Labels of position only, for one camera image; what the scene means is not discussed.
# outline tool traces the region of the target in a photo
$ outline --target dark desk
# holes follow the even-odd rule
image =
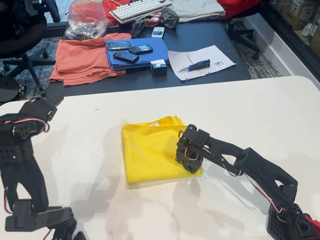
[[[152,30],[153,27],[145,27],[138,37],[150,38]],[[241,62],[225,30],[218,22],[181,23],[176,30],[165,29],[163,40],[169,50],[179,52],[190,52],[216,45],[228,58],[236,63],[236,66],[188,81],[180,81],[170,66],[168,66],[167,76],[156,78],[152,78],[149,67],[135,68],[127,70],[126,75],[108,77],[89,84],[63,87],[62,82],[50,83],[47,96],[50,97],[57,94],[76,96],[251,79],[248,70]]]

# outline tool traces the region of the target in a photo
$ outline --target folded yellow towel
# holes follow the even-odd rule
[[[187,126],[177,116],[166,116],[153,122],[122,126],[122,142],[126,181],[145,181],[195,177],[176,162],[179,131]]]

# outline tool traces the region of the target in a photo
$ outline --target keyboard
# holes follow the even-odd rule
[[[118,6],[110,14],[120,23],[125,24],[148,15],[160,12],[172,5],[170,0],[140,0]]]

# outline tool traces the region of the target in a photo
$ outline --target carpet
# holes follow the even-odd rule
[[[224,30],[227,31],[228,24],[226,22],[222,22],[221,24],[222,24],[222,27],[224,28]],[[247,29],[247,28],[245,27],[245,25],[241,21],[236,21],[234,23],[234,29],[235,30],[242,30],[242,29]],[[246,69],[249,71],[249,73],[251,75],[251,79],[267,79],[267,78],[282,77],[280,72],[277,70],[277,68],[270,61],[270,59],[268,58],[266,53],[257,44],[256,40],[254,38],[249,39],[249,38],[247,38],[246,35],[242,35],[242,37],[261,50],[261,52],[259,54],[259,58],[257,60],[254,60],[252,58],[252,55],[255,53],[255,51],[243,46],[242,44],[240,44],[236,41],[233,41],[233,40],[231,41],[235,50],[239,54],[241,61],[245,65]]]
[[[49,57],[48,60],[56,59],[56,51],[57,51],[57,44],[61,37],[52,37],[52,38],[44,38],[41,42],[38,43],[33,49],[27,52],[28,56],[39,51],[41,48],[45,48],[46,52],[48,53]],[[0,74],[7,75],[9,73],[4,70],[3,61],[4,59],[0,60]],[[11,71],[15,69],[16,66],[10,65]],[[54,66],[35,66],[34,71],[39,78],[39,81],[42,87],[46,90],[49,85],[49,77],[51,76],[52,71],[54,70]],[[25,95],[20,100],[29,100],[33,97],[40,96],[40,91],[31,76],[31,73],[28,70],[24,70],[22,73],[17,75],[14,78],[19,84],[25,86]]]

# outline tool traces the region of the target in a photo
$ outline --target paper sheet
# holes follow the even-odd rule
[[[236,65],[226,55],[222,53],[215,45],[202,48],[197,51],[179,52],[168,51],[170,65],[175,75],[181,80],[189,80],[212,74],[220,70]],[[192,64],[210,59],[210,67],[178,72],[183,68],[187,68]]]

